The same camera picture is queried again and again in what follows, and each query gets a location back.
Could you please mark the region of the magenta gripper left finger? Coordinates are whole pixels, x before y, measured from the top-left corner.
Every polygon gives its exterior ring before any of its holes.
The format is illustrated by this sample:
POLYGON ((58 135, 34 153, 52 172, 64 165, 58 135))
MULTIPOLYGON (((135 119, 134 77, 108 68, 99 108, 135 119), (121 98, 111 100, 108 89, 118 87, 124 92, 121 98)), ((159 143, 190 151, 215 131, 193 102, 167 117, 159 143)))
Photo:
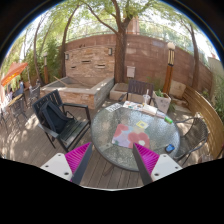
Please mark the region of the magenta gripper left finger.
POLYGON ((91 154, 92 143, 89 142, 66 154, 57 153, 41 169, 79 185, 91 154))

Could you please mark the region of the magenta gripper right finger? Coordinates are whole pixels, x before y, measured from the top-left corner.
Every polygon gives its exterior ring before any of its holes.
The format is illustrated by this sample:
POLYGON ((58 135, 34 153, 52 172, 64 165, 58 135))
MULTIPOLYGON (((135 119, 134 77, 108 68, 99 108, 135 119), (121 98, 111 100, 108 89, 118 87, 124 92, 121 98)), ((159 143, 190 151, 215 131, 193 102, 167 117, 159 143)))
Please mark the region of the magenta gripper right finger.
POLYGON ((144 185, 182 169, 169 155, 159 155, 137 143, 133 144, 133 154, 144 185))

